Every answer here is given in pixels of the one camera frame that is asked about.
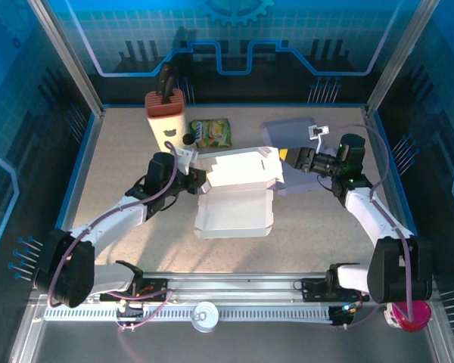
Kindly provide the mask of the white paper box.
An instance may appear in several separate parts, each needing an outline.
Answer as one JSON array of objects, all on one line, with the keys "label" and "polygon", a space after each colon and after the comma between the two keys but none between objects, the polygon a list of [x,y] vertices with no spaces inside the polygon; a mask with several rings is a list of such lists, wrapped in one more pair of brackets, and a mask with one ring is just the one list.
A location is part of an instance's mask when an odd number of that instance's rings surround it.
[{"label": "white paper box", "polygon": [[[318,141],[309,139],[309,127],[315,124],[311,117],[282,119],[263,123],[261,126],[265,146],[278,149],[292,147],[317,148]],[[281,161],[284,181],[277,181],[275,189],[278,196],[302,194],[310,191],[331,189],[331,180],[322,178],[319,183],[315,173],[304,173]]]},{"label": "white paper box", "polygon": [[265,237],[274,223],[272,202],[284,181],[275,147],[201,154],[194,168],[206,172],[197,202],[194,234],[202,239]]}]

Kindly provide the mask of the cream knife block, brown top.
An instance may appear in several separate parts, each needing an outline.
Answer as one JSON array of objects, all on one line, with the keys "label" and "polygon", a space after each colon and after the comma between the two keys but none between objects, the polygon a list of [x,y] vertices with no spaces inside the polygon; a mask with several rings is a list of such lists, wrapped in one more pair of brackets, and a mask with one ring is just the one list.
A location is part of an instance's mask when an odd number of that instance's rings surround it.
[{"label": "cream knife block, brown top", "polygon": [[145,95],[145,112],[148,123],[154,134],[160,151],[168,152],[165,142],[169,141],[175,147],[183,147],[182,138],[188,133],[185,121],[185,101],[183,92],[173,89],[168,104],[162,104],[162,97],[156,92]]}]

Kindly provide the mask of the yellow green snack bag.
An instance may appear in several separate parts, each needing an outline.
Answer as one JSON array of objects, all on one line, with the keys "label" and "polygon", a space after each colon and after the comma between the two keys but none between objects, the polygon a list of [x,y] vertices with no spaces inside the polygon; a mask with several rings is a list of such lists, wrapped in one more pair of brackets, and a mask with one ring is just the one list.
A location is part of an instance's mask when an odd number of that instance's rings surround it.
[{"label": "yellow green snack bag", "polygon": [[194,119],[188,124],[189,132],[199,148],[231,147],[231,126],[227,118]]}]

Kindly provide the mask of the container with pink lid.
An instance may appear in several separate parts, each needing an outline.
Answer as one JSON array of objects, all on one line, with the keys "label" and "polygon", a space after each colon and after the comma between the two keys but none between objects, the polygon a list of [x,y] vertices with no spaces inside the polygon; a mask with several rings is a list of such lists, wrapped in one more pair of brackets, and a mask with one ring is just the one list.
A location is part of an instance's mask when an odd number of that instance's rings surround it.
[{"label": "container with pink lid", "polygon": [[412,321],[408,320],[406,302],[389,302],[384,309],[384,317],[390,327],[399,328],[409,333],[424,329],[431,319],[431,307],[425,301],[412,302]]}]

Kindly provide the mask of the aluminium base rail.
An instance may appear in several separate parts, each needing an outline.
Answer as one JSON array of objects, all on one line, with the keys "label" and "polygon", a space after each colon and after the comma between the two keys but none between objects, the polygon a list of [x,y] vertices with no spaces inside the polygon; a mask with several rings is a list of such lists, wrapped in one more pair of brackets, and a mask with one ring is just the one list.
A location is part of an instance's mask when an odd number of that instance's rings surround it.
[{"label": "aluminium base rail", "polygon": [[38,271],[34,285],[59,303],[75,308],[95,294],[124,292],[134,281],[142,278],[165,278],[168,280],[168,289],[173,290],[263,290],[283,287],[299,293],[301,279],[321,278],[336,287],[358,290],[377,303],[403,302],[407,290],[412,292],[414,300],[427,300],[432,294],[429,275],[414,273],[411,280],[406,281],[402,268],[365,269],[357,264],[332,265],[325,275],[307,274],[303,277],[224,273],[155,275],[144,273],[135,267],[113,264],[99,265],[92,271],[63,271],[57,277],[52,273]]}]

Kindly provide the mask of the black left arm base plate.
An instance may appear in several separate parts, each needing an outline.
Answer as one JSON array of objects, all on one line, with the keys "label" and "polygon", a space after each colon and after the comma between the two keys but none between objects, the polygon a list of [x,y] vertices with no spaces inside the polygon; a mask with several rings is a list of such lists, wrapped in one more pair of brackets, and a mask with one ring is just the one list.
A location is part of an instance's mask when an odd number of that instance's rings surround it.
[{"label": "black left arm base plate", "polygon": [[124,292],[102,293],[99,295],[101,303],[119,302],[128,303],[164,302],[168,290],[168,280],[165,278],[142,278],[134,281],[132,286]]}]

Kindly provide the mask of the aluminium frame post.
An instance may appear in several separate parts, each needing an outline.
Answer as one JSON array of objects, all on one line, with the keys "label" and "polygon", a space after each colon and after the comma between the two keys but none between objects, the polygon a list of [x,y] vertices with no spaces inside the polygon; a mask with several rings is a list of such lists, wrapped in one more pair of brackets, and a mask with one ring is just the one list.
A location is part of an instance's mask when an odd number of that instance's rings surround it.
[{"label": "aluminium frame post", "polygon": [[427,26],[440,0],[420,0],[404,33],[398,41],[394,52],[367,102],[366,114],[371,117],[380,107],[394,80],[398,76],[408,56],[415,47],[420,35]]},{"label": "aluminium frame post", "polygon": [[96,117],[103,116],[103,104],[50,5],[46,0],[27,0],[27,2],[91,112]]}]

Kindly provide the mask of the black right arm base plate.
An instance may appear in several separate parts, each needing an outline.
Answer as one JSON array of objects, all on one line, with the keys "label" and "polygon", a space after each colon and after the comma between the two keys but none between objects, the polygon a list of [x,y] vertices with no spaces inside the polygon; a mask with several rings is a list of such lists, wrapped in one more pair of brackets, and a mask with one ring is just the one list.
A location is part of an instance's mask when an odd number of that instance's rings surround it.
[{"label": "black right arm base plate", "polygon": [[321,278],[304,278],[300,280],[300,289],[305,303],[354,303],[370,300],[358,290],[336,287]]}]

